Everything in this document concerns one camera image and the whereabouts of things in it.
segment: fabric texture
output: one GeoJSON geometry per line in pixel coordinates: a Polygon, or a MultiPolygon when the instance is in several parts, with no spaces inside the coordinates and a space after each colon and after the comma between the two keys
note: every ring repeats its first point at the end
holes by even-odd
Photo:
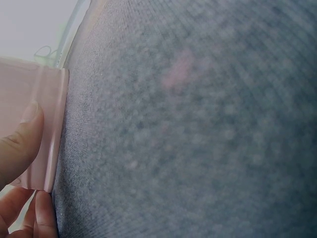
{"type": "Polygon", "coordinates": [[[66,64],[60,237],[316,237],[317,1],[99,11],[66,64]]]}

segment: gray fabric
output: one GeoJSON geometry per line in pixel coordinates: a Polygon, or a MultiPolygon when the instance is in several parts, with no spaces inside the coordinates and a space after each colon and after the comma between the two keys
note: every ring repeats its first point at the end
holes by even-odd
{"type": "Polygon", "coordinates": [[[316,17],[107,0],[67,62],[60,237],[316,237],[316,17]]]}

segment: skin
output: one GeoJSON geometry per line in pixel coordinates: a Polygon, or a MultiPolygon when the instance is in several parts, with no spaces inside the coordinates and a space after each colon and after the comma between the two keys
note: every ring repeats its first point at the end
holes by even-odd
{"type": "MultiPolygon", "coordinates": [[[[21,123],[16,132],[0,139],[0,190],[18,178],[36,158],[42,140],[44,114],[38,105],[34,115],[21,123]]],[[[11,234],[8,228],[34,193],[14,188],[0,200],[0,238],[56,238],[57,226],[51,196],[37,191],[21,229],[11,234]]]]}

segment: gray knit fabric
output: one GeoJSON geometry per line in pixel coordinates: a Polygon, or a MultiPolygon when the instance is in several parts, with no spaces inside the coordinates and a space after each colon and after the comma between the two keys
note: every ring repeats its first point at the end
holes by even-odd
{"type": "Polygon", "coordinates": [[[317,1],[106,1],[67,61],[60,237],[316,237],[317,1]]]}

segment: pink spot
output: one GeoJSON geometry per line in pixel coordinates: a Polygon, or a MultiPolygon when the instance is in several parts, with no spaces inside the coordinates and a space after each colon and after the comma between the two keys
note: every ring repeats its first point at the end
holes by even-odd
{"type": "Polygon", "coordinates": [[[190,50],[184,50],[173,65],[169,73],[164,77],[162,84],[166,90],[182,85],[190,81],[189,75],[194,65],[194,56],[190,50]]]}

